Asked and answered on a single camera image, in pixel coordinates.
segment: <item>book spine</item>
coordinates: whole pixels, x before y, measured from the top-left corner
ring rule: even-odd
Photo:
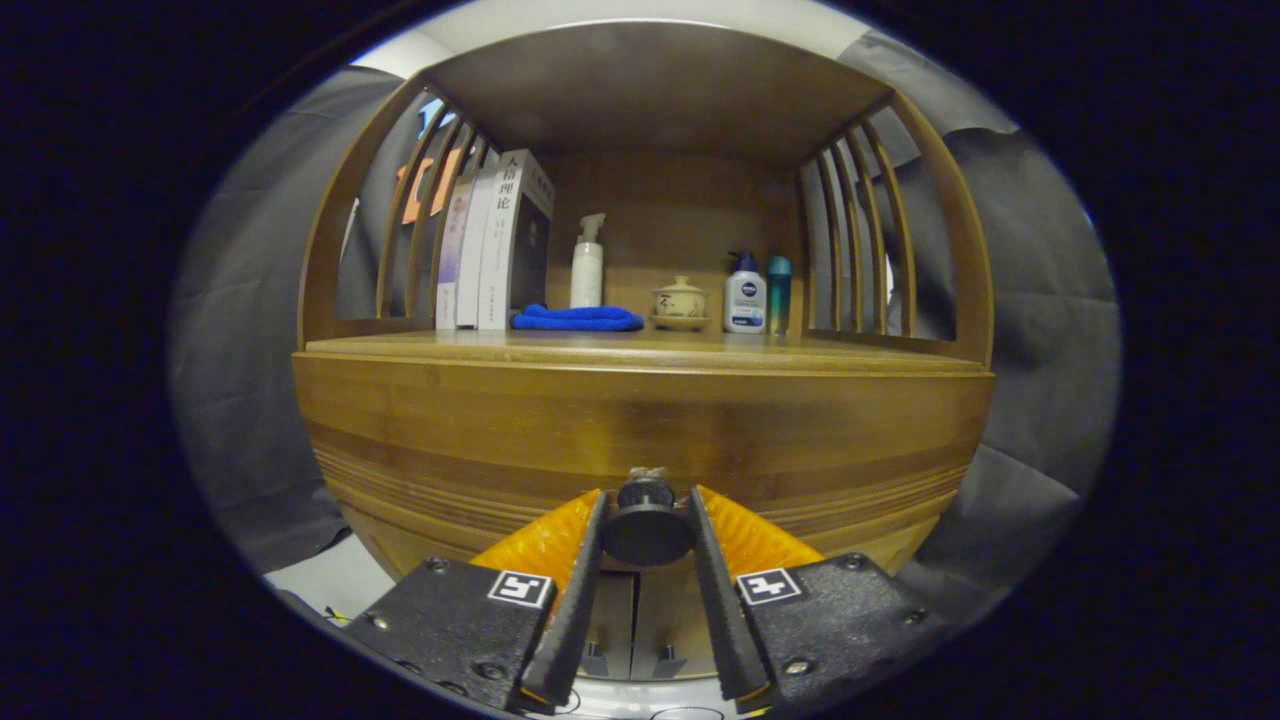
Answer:
[[[498,179],[489,210],[480,261],[480,304],[476,327],[481,331],[507,328],[511,292],[511,242],[516,211],[521,201],[527,150],[503,152],[498,159]]]
[[[484,254],[485,228],[489,219],[489,206],[493,204],[497,172],[497,163],[485,165],[471,190],[471,210],[467,213],[467,224],[462,233],[462,255],[458,259],[458,284],[454,299],[454,325],[458,328],[476,327],[476,314],[480,306],[480,260]]]
[[[458,327],[458,265],[462,260],[462,236],[466,229],[474,187],[474,173],[463,174],[458,178],[458,186],[449,201],[444,238],[440,242],[440,272],[435,286],[435,328],[442,331]]]

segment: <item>white wall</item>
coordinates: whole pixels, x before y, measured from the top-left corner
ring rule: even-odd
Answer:
[[[751,32],[836,58],[867,24],[813,0],[474,0],[392,37],[356,65],[401,77],[458,53],[557,26],[675,19]]]

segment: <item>wooden shelf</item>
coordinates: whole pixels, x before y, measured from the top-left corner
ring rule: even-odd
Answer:
[[[983,374],[978,363],[854,341],[722,332],[420,331],[317,340],[308,354],[375,355],[426,361],[586,365],[787,374]]]
[[[787,169],[892,94],[791,45],[655,20],[512,37],[449,58],[426,79],[504,149],[663,150]]]

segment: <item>jar lid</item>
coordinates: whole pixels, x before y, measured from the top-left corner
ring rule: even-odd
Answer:
[[[705,290],[699,288],[699,287],[694,287],[694,286],[689,284],[689,275],[676,275],[676,284],[668,284],[667,287],[659,287],[659,288],[653,290],[650,292],[676,292],[676,291],[700,292],[703,295],[708,295],[708,292]]]

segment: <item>lotion bottle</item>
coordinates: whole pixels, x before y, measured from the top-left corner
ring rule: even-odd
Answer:
[[[570,273],[568,306],[599,307],[604,290],[604,246],[595,241],[604,213],[585,215],[580,222],[582,234],[573,246],[573,269]]]
[[[764,332],[764,302],[768,288],[750,252],[730,252],[737,258],[733,274],[724,281],[724,332],[760,334]]]

